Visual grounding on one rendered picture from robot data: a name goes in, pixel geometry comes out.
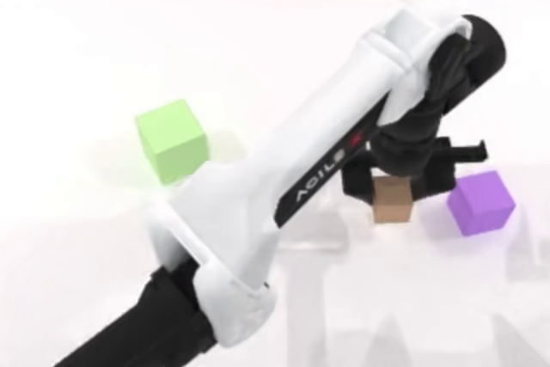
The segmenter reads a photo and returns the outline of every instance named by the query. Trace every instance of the white table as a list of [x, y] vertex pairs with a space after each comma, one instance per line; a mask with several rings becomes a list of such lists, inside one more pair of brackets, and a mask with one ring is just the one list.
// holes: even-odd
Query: white table
[[[0, 366], [52, 366], [156, 269], [136, 114], [184, 98], [213, 156], [241, 156], [393, 1], [0, 0]], [[550, 363], [550, 0], [450, 1], [509, 49], [441, 130], [486, 140], [491, 161], [461, 174], [501, 172], [520, 205], [509, 225], [462, 239], [440, 197], [374, 228], [336, 178], [284, 232], [276, 314], [194, 366]]]

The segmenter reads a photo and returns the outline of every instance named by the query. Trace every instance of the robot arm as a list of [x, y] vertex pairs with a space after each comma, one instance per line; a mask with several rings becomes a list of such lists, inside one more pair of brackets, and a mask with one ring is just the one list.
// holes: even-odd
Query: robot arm
[[57, 367], [181, 367], [253, 335], [275, 306], [266, 280], [280, 228], [377, 130], [425, 98], [440, 45], [474, 30], [441, 10], [397, 10], [254, 153], [207, 162], [153, 202], [147, 223], [162, 269], [134, 309]]

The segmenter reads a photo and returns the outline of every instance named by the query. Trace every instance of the block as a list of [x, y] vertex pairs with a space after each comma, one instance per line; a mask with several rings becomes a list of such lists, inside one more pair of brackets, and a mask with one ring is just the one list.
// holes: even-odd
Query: block
[[456, 180], [456, 187], [447, 198], [447, 206], [464, 236], [502, 229], [516, 209], [516, 203], [497, 171]]
[[164, 185], [192, 174], [209, 158], [207, 137], [183, 100], [137, 116], [136, 125], [144, 153]]
[[411, 180], [397, 176], [373, 179], [375, 223], [408, 223], [413, 212]]

